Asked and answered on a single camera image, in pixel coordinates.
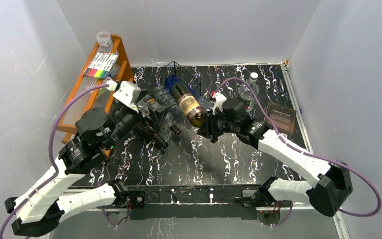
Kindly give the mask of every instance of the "white backdrop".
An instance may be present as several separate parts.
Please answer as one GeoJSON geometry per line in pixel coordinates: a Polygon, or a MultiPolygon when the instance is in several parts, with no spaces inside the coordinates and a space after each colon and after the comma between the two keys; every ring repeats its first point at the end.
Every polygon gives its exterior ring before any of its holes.
{"type": "MultiPolygon", "coordinates": [[[[56,0],[0,1],[0,227],[4,201],[49,168],[50,129],[86,59],[56,0]]],[[[22,238],[13,235],[14,220],[5,239],[22,238]]]]}
{"type": "Polygon", "coordinates": [[[320,0],[58,0],[86,54],[119,34],[133,66],[289,59],[320,0]]]}
{"type": "MultiPolygon", "coordinates": [[[[345,161],[382,195],[382,1],[323,0],[289,73],[315,152],[345,161]]],[[[343,208],[370,212],[374,194],[352,178],[343,208]]],[[[345,222],[351,239],[382,239],[382,210],[345,222]]]]}

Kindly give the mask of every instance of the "plastic bottle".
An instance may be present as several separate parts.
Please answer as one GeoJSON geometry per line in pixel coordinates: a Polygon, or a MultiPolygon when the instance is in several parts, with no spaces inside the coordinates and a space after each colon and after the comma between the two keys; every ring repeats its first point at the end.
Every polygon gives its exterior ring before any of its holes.
{"type": "MultiPolygon", "coordinates": [[[[256,93],[256,95],[258,96],[260,88],[258,86],[257,78],[258,78],[258,74],[255,72],[252,72],[250,74],[250,79],[247,82],[250,85],[250,87],[253,89],[254,93],[256,93]]],[[[254,105],[256,103],[256,99],[251,94],[251,91],[244,84],[241,84],[238,88],[238,95],[239,95],[238,96],[239,101],[244,103],[246,106],[245,109],[247,110],[247,112],[250,112],[254,108],[254,105]]]]}

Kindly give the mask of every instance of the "bottle label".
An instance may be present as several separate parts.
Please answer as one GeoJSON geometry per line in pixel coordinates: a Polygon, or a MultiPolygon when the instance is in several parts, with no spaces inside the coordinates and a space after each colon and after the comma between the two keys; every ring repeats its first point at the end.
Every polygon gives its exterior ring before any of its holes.
{"type": "Polygon", "coordinates": [[[203,107],[197,102],[191,93],[186,93],[178,99],[178,105],[182,112],[187,116],[187,119],[195,127],[201,127],[203,123],[204,112],[203,107]]]}

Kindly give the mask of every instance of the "container lid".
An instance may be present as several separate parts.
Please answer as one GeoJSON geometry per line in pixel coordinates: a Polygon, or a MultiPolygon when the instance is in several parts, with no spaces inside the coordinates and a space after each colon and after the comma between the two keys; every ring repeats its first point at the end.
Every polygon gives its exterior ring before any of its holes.
{"type": "Polygon", "coordinates": [[[257,73],[252,72],[250,74],[250,81],[252,81],[252,82],[257,81],[257,78],[258,78],[258,74],[257,73]]]}

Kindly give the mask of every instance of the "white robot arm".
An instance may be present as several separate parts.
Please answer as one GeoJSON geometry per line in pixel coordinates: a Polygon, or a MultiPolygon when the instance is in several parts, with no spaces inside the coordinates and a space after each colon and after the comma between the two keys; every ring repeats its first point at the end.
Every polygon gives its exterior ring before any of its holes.
{"type": "MultiPolygon", "coordinates": [[[[69,186],[105,160],[101,148],[109,149],[136,124],[137,115],[141,113],[135,104],[142,96],[139,91],[139,87],[132,83],[122,82],[119,90],[114,93],[127,106],[122,119],[112,122],[103,109],[93,108],[87,111],[76,123],[79,135],[64,146],[55,159],[59,169],[56,178],[37,190],[38,185],[54,174],[55,169],[51,167],[22,196],[6,200],[5,207],[11,213],[23,200],[28,199],[15,214],[16,221],[12,223],[15,235],[45,235],[65,219],[99,206],[123,207],[129,203],[132,208],[144,207],[145,192],[128,190],[119,180],[82,193],[62,196],[69,186]],[[28,195],[33,191],[37,193],[29,198],[28,195]]],[[[347,170],[308,157],[303,154],[305,149],[285,139],[287,144],[298,148],[302,153],[290,149],[265,122],[252,119],[242,103],[226,99],[220,93],[216,93],[214,99],[214,108],[204,115],[204,125],[197,134],[215,143],[217,137],[223,133],[234,133],[243,143],[282,161],[306,180],[287,181],[271,177],[259,190],[244,190],[242,198],[235,202],[264,207],[277,201],[289,200],[311,204],[317,211],[329,217],[336,213],[352,192],[347,170]]]]}

